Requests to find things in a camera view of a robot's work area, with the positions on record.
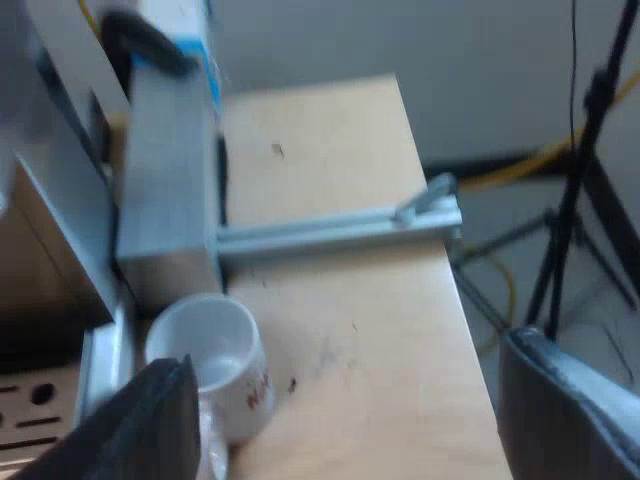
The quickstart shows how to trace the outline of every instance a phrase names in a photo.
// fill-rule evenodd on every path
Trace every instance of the drip tray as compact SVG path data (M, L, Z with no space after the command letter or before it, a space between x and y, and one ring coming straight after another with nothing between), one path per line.
M0 376L0 479L73 429L79 364Z

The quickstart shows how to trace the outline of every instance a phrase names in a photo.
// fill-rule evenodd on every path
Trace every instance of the tripod stand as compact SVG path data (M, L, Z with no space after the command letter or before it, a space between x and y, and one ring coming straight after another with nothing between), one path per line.
M539 218L476 248L473 252L469 252L452 262L458 285L469 295L470 299L479 307L480 311L494 325L498 332L502 332L507 328L506 322L501 319L500 315L486 298L484 298L481 292L463 275L460 268L474 258L487 255L508 243L516 241L544 227L547 227L550 231L549 243L538 273L531 303L529 304L526 317L527 325L534 324L537 321L549 282L553 278L550 316L549 323L545 327L545 335L555 340L558 333L564 269L572 238L575 238L579 245L580 242L582 242L582 244L587 247L589 253L617 287L626 303L632 308L635 307L633 297L626 290L614 270L605 261L604 256L600 250L598 250L591 237L584 230L580 217L576 213L576 207L580 188L584 182L589 163L593 158L594 147L598 140L604 117L613 102L620 73L622 54L626 48L637 11L638 0L626 0L609 61L605 68L596 71L589 91L585 96L584 106L587 110L587 122L577 151L572 152L575 168L568 175L557 214L553 210L548 210Z

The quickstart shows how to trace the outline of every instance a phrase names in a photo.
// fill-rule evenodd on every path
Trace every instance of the yellow cable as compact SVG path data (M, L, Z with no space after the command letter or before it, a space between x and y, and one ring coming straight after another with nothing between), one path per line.
M468 247L466 249L467 252L473 252L473 250L473 247ZM511 270L509 270L509 268L495 256L487 254L485 255L485 258L491 265L495 267L496 270L498 270L498 272L502 274L507 285L507 289L509 290L509 303L507 305L505 320L507 322L507 325L511 327L511 325L513 325L513 317L516 310L516 282L513 273L511 273ZM489 340L476 347L476 353L478 354L478 357L482 357L489 353L489 351L491 351L493 347L496 346L498 340L498 332L494 330Z
M91 30L93 30L93 34L96 36L98 41L100 41L100 29L98 28L98 24L94 20L93 15L91 15L91 11L87 7L86 0L78 0L78 7L80 7L80 11L84 16L84 19L87 21L87 23L91 27Z
M631 91L640 83L640 70L636 70L616 92L613 99L613 106L620 104L629 96ZM580 140L584 128L576 131L576 141ZM531 155L529 158L522 160L514 165L495 170L484 175L478 175L460 182L460 189L463 192L472 192L481 188L490 188L504 185L518 178L529 175L542 168L547 163L551 163L558 159L558 155L566 150L571 144L571 136L567 136L561 142L551 145L545 151Z

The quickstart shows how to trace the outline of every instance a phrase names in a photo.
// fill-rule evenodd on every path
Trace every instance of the metal bracket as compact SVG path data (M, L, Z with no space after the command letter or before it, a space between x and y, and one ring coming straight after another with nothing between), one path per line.
M460 237L456 181L443 174L397 206L266 227L219 228L211 249L223 266L423 238Z

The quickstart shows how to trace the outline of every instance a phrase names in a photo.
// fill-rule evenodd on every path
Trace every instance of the black tripod leg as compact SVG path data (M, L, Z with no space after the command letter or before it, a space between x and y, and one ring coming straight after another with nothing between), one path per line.
M547 245L547 251L544 254L544 260L542 261L542 266L538 273L536 286L533 290L533 295L531 296L531 302L529 303L529 310L527 311L527 318L525 319L526 325L533 325L538 320L542 301L544 300L545 293L547 293L547 286L549 285L549 280L553 273L555 248L555 235L552 230L551 237L549 238L549 244Z
M600 265L600 268L604 270L604 273L607 274L607 277L609 278L611 283L613 283L616 286L616 288L620 292L620 295L622 296L624 301L627 303L629 308L635 310L636 302L633 300L633 297L631 296L629 291L625 288L620 278L618 278L618 275L616 274L616 272L607 263L607 260L604 258L604 255L602 255L602 252L600 252L600 250L594 243L593 239L582 228L582 225L580 225L580 223L576 224L576 228L580 229L579 235L582 237L582 241L584 242L584 245L587 247L587 250L589 250L589 253L591 254L591 256L598 263L598 265Z
M455 267L461 267L470 260L478 257L484 257L488 253L491 253L508 243L515 242L516 240L519 240L520 238L535 232L539 228L549 226L553 222L554 216L555 214L553 213L553 210L549 209L539 217L528 221L524 225L521 225L520 227L517 227L510 232L500 235L494 240L470 249L467 253L464 253L460 256L460 258L454 260L451 263Z

